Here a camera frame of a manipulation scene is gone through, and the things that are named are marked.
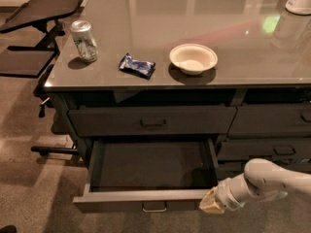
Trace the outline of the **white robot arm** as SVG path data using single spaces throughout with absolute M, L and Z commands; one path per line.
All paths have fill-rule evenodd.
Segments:
M 201 200 L 199 209 L 220 215 L 242 209 L 250 202 L 273 201 L 288 194 L 310 201 L 311 175 L 254 158 L 246 163 L 242 174 L 222 180 L 209 190 Z

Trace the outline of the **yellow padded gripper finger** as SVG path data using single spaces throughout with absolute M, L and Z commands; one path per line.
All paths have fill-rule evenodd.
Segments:
M 208 214 L 221 215 L 225 212 L 225 206 L 217 200 L 216 189 L 213 187 L 199 203 L 199 209 Z

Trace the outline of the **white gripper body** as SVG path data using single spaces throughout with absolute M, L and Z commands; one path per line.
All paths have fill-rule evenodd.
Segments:
M 254 201 L 257 197 L 256 190 L 245 176 L 240 174 L 219 182 L 215 198 L 224 212 L 233 212 L 242 209 L 246 203 Z

